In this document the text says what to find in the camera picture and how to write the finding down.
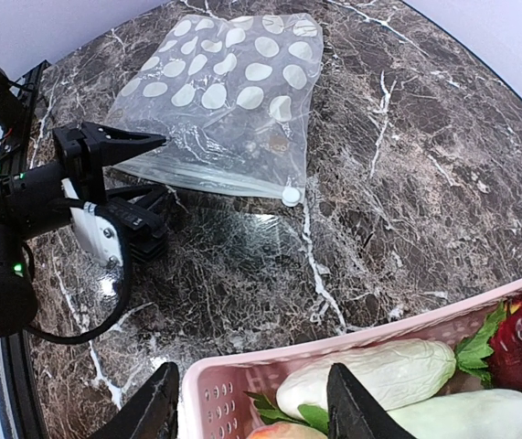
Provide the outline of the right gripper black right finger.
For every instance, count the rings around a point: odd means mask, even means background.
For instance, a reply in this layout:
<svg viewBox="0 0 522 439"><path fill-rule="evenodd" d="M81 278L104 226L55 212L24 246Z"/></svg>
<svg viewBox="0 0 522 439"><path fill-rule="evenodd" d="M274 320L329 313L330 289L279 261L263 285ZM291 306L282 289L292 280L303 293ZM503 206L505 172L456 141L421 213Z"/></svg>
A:
<svg viewBox="0 0 522 439"><path fill-rule="evenodd" d="M342 363L329 370L326 396L329 438L414 439Z"/></svg>

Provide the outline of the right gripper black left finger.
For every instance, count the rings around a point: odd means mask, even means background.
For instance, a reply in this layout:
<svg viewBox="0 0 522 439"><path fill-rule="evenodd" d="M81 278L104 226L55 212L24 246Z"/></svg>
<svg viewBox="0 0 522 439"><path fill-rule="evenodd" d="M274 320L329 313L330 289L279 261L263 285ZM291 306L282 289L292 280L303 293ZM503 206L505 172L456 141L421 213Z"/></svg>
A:
<svg viewBox="0 0 522 439"><path fill-rule="evenodd" d="M161 365L117 414L117 438L177 438L179 371Z"/></svg>

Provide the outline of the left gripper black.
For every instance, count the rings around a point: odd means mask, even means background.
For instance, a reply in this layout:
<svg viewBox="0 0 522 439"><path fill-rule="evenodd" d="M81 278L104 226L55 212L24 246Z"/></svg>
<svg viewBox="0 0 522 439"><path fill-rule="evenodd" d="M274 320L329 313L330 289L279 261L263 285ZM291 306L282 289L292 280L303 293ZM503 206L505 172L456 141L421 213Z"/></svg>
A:
<svg viewBox="0 0 522 439"><path fill-rule="evenodd" d="M56 157L82 200L105 202L119 219L163 215L170 206L167 189L161 185L116 187L105 192L103 166L114 166L165 146L160 134L128 132L96 123L64 125L52 132Z"/></svg>

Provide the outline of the yellow peach toy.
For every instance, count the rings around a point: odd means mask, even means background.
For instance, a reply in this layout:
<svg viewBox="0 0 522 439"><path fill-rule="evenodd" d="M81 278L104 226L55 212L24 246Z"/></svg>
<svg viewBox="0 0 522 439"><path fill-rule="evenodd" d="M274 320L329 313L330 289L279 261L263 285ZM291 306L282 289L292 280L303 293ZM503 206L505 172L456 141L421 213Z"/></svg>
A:
<svg viewBox="0 0 522 439"><path fill-rule="evenodd" d="M247 439L324 439L320 431L298 423L279 422L253 430Z"/></svg>

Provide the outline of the clear polka dot zip bag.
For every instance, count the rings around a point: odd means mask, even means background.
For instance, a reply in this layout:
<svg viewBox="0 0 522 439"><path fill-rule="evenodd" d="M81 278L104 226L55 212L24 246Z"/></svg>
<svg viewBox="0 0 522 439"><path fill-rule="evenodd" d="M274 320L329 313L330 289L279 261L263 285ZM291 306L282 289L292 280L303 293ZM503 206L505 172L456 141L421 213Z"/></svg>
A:
<svg viewBox="0 0 522 439"><path fill-rule="evenodd" d="M323 50L307 14L184 16L105 119L167 142L118 169L169 186L302 203Z"/></svg>

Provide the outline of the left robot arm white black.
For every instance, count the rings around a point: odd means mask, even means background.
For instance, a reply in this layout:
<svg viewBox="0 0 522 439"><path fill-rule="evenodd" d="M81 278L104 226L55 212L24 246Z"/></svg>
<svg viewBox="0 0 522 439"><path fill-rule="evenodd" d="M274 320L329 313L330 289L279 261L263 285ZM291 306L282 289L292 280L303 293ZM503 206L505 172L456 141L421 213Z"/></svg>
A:
<svg viewBox="0 0 522 439"><path fill-rule="evenodd" d="M145 187L106 190L103 168L166 144L160 134L128 132L84 122L54 129L56 157L14 175L0 176L0 337L25 330L52 343L78 345L109 330L131 299L133 274L128 233L144 220L116 207L121 195L137 198ZM63 337L33 327L38 301L35 261L27 241L74 225L80 246L100 264L122 270L118 302L95 328Z"/></svg>

